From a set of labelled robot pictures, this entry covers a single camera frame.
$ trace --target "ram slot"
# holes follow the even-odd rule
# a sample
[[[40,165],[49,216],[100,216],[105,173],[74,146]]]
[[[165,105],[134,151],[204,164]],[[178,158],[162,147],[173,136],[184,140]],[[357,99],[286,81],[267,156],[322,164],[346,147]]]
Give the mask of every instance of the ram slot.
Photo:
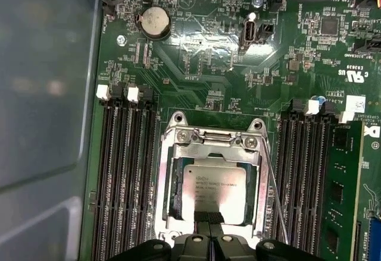
[[[155,120],[156,114],[153,111],[145,112],[146,124],[142,128],[141,144],[144,145],[140,152],[142,163],[140,165],[140,181],[139,184],[139,203],[138,203],[138,224],[136,226],[137,244],[143,243],[146,238],[147,229],[147,211],[149,206],[149,197],[151,194],[151,178],[152,178],[152,158],[155,140]]]
[[[114,192],[114,215],[113,215],[113,232],[112,232],[112,242],[111,242],[111,256],[113,257],[121,252],[121,223],[123,220],[124,213],[124,196],[126,194],[126,146],[127,146],[127,122],[128,122],[128,111],[122,109],[121,115],[121,127],[118,138],[118,156],[116,163],[116,186]]]
[[[113,126],[113,108],[105,108],[103,112],[103,126],[101,136],[101,148],[99,156],[98,189],[96,191],[96,208],[94,214],[94,231],[92,242],[91,260],[99,260],[99,246],[102,243],[102,217],[105,206],[105,192],[107,187],[108,151],[111,144],[111,132]]]
[[[142,111],[130,108],[129,109],[129,122],[128,122],[128,135],[127,135],[127,152],[126,152],[126,195],[124,197],[124,204],[126,205],[126,213],[124,214],[121,244],[123,251],[128,250],[134,246],[132,240],[135,236],[136,230],[136,214],[133,213],[135,208],[135,184],[136,172],[138,170],[138,151],[139,151],[139,132],[140,122],[142,119]]]

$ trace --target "integrated circuit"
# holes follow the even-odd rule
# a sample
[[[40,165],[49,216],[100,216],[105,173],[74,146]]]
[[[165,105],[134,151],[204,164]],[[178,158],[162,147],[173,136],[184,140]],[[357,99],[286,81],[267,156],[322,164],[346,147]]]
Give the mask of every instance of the integrated circuit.
[[[346,149],[348,147],[348,129],[347,128],[336,128],[334,145],[339,149]]]
[[[288,61],[288,69],[290,71],[299,71],[300,62],[297,60]]]
[[[338,202],[342,203],[343,201],[343,186],[338,184],[337,182],[332,182],[331,183],[331,189],[330,189],[330,196],[331,199]]]
[[[321,20],[322,35],[336,36],[338,34],[339,20],[337,18],[326,17]]]
[[[329,228],[327,230],[326,241],[327,241],[327,244],[328,244],[328,248],[332,252],[337,253],[338,252],[338,247],[339,247],[339,236],[331,228]]]

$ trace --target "screw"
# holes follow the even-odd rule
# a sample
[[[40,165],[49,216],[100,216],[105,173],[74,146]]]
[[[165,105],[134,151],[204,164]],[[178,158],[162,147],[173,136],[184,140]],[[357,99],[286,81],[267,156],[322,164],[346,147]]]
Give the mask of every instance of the screw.
[[[182,130],[177,134],[177,139],[179,142],[184,143],[189,141],[188,131]]]
[[[228,235],[225,235],[223,238],[222,238],[223,241],[225,242],[231,242],[233,240],[233,237],[231,236],[228,236]]]
[[[272,250],[272,249],[275,248],[274,243],[271,243],[271,242],[265,242],[265,243],[263,244],[263,246],[264,246],[265,248],[267,248],[267,249],[270,249],[270,250]]]
[[[194,242],[201,242],[201,241],[202,241],[202,237],[200,237],[200,236],[194,236],[194,237],[192,238],[192,240],[193,240]]]
[[[121,47],[124,47],[127,43],[127,38],[125,35],[118,35],[117,37],[117,44]]]
[[[263,6],[263,0],[252,0],[251,5],[254,8],[261,8]]]
[[[254,149],[258,145],[258,141],[254,136],[249,136],[245,139],[245,147]]]

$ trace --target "dimm slot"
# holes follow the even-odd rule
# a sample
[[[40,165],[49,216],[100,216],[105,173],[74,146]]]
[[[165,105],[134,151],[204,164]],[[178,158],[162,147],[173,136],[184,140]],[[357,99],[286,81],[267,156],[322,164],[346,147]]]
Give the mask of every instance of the dimm slot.
[[[94,231],[93,231],[93,242],[92,242],[92,256],[91,260],[98,260],[98,244],[100,243],[101,235],[100,228],[101,219],[99,216],[102,214],[101,211],[103,209],[103,192],[105,188],[105,175],[104,171],[104,159],[107,156],[107,149],[109,145],[110,139],[110,130],[112,126],[113,110],[111,108],[105,108],[103,112],[103,126],[102,126],[102,135],[101,135],[101,149],[100,149],[100,163],[99,163],[99,173],[98,173],[98,189],[96,191],[96,207],[94,214]]]
[[[137,231],[139,233],[137,243],[140,244],[145,241],[146,237],[146,213],[148,210],[148,197],[151,188],[151,178],[152,178],[152,157],[153,157],[153,146],[155,138],[155,120],[156,114],[152,111],[147,111],[147,125],[145,127],[145,147],[143,153],[143,164],[142,164],[142,183],[140,185],[140,195],[139,195],[139,213]]]

